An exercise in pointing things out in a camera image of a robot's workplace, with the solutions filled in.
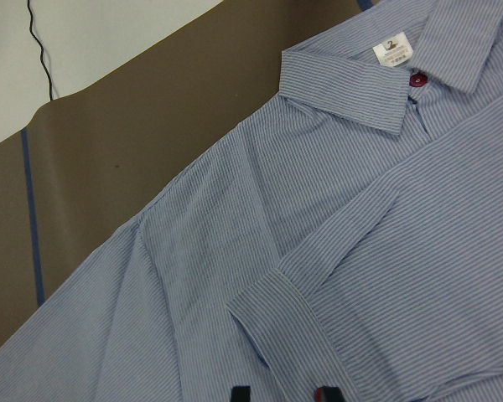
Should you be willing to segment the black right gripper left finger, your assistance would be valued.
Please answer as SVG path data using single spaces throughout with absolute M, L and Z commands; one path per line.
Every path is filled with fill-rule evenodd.
M 251 401 L 251 383 L 241 381 L 234 384 L 231 388 L 230 402 L 250 402 Z

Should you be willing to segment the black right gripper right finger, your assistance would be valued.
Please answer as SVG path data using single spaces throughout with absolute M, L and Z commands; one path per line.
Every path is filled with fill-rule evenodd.
M 344 402 L 345 396 L 340 387 L 339 379 L 334 374 L 322 375 L 317 379 L 317 402 Z

